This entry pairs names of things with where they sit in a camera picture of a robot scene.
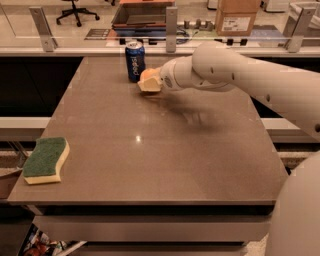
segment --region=cardboard box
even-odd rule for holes
[[[225,13],[217,10],[216,32],[218,36],[250,36],[256,13]]]
[[[257,13],[261,0],[219,0],[218,9],[224,13]]]

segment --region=scouring pad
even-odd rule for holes
[[[60,182],[60,169],[70,152],[63,137],[41,138],[23,166],[23,176],[28,184]]]

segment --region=blue can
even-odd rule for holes
[[[137,83],[140,80],[142,71],[146,69],[144,55],[145,50],[141,42],[130,41],[126,44],[126,61],[131,82]]]

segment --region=yellow sponge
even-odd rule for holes
[[[159,76],[160,68],[146,69],[140,75],[138,85],[143,92],[160,92],[162,83]]]
[[[63,137],[37,139],[23,166],[24,179],[28,184],[60,182],[60,169],[69,152],[69,144]]]

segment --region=desk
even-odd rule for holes
[[[245,93],[144,95],[122,55],[83,59],[44,131],[52,136],[71,148],[62,182],[29,186],[20,177],[8,201],[43,210],[34,222],[61,240],[261,239],[286,179]]]

